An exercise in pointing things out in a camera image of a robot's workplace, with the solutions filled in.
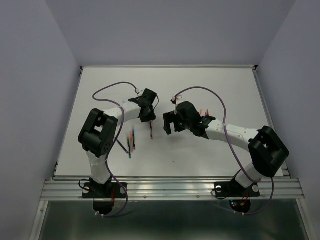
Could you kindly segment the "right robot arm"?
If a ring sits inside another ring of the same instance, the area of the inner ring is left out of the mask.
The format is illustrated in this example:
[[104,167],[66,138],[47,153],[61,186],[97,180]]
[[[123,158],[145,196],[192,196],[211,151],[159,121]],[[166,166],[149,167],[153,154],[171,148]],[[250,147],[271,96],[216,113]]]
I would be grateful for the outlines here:
[[242,166],[230,182],[231,192],[242,195],[262,178],[273,178],[290,152],[277,133],[269,126],[252,129],[226,124],[213,116],[202,116],[189,101],[177,101],[173,111],[163,114],[164,131],[170,135],[189,130],[197,137],[227,143],[247,151],[251,163]]

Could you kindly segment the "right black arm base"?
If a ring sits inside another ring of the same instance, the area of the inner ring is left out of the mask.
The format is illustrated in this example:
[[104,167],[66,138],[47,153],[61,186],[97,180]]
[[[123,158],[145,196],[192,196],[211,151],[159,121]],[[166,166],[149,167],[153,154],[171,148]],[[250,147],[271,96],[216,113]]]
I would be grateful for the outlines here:
[[261,194],[256,183],[245,188],[232,180],[215,182],[211,195],[218,200],[229,199],[231,210],[239,214],[248,214],[252,206],[251,198],[257,198]]

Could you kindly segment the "pink purple pen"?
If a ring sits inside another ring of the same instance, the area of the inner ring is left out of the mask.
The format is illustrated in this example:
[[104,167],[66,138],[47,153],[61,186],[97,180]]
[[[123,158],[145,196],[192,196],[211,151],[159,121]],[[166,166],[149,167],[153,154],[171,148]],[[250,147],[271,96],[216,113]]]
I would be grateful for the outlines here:
[[149,121],[150,139],[153,140],[153,121]]

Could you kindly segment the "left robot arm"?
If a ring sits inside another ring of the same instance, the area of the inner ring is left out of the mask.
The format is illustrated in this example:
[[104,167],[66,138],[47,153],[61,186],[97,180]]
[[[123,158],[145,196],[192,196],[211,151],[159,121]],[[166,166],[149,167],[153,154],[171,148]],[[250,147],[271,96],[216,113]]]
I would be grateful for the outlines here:
[[153,103],[157,93],[146,88],[138,97],[131,98],[123,104],[116,104],[115,108],[90,111],[80,133],[78,142],[86,151],[90,165],[90,180],[95,182],[94,191],[100,197],[111,193],[111,184],[108,180],[111,174],[107,170],[106,161],[116,138],[120,135],[117,127],[122,128],[124,123],[139,119],[148,123],[156,119]]

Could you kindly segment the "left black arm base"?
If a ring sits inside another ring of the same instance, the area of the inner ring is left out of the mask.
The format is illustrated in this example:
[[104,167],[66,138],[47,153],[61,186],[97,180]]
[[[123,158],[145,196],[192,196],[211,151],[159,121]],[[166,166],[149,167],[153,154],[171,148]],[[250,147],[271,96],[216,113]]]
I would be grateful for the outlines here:
[[82,190],[82,199],[93,200],[92,209],[102,218],[119,217],[127,207],[129,196],[126,182],[113,182],[110,177],[106,183],[89,179],[80,179],[78,187]]

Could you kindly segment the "green orange pen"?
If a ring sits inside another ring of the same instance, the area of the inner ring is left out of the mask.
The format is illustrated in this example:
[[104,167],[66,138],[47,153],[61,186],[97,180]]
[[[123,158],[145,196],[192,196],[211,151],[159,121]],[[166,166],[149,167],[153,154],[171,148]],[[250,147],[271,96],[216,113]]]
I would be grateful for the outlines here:
[[128,144],[128,156],[129,156],[129,159],[132,158],[132,144],[131,144],[131,134],[129,133],[128,136],[127,136],[127,144]]

